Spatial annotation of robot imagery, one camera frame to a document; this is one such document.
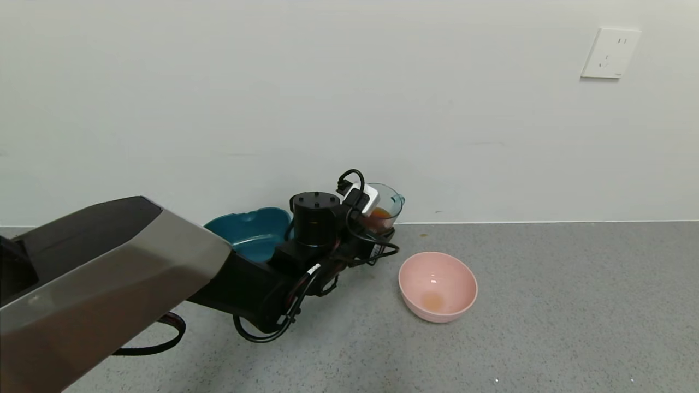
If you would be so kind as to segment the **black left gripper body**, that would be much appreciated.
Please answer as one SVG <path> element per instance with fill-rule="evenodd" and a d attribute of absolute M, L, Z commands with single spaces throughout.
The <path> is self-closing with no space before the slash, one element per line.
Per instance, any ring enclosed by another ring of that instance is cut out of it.
<path fill-rule="evenodd" d="M 375 238 L 370 241 L 362 240 L 356 236 L 349 236 L 348 267 L 354 268 L 362 265 L 374 266 L 380 259 L 378 256 L 386 251 L 386 246 L 375 243 Z"/>

